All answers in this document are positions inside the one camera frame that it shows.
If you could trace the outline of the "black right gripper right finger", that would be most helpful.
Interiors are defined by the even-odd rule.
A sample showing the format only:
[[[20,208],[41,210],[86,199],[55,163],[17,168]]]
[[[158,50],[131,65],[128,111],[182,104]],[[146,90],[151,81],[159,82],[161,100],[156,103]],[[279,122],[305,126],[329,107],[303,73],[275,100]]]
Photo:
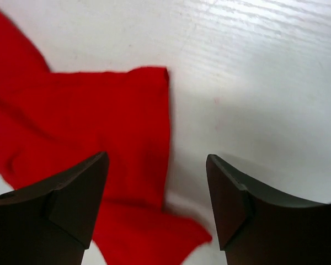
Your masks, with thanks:
[[[217,155],[206,173],[228,264],[331,264],[331,203],[282,192]]]

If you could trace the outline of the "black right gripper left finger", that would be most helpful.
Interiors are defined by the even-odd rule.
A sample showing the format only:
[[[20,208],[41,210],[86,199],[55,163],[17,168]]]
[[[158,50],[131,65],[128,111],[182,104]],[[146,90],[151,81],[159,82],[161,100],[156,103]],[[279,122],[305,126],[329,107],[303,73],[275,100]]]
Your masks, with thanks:
[[[0,195],[0,264],[81,264],[108,174],[96,153],[72,168]]]

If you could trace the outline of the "red t shirt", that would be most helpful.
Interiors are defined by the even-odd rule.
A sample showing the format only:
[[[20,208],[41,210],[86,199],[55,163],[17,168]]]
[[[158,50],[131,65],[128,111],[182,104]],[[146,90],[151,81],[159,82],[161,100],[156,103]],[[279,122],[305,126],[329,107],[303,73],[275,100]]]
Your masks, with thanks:
[[[0,11],[0,175],[20,189],[98,152],[109,170],[92,240],[107,264],[181,264],[211,242],[164,211],[167,69],[54,73]]]

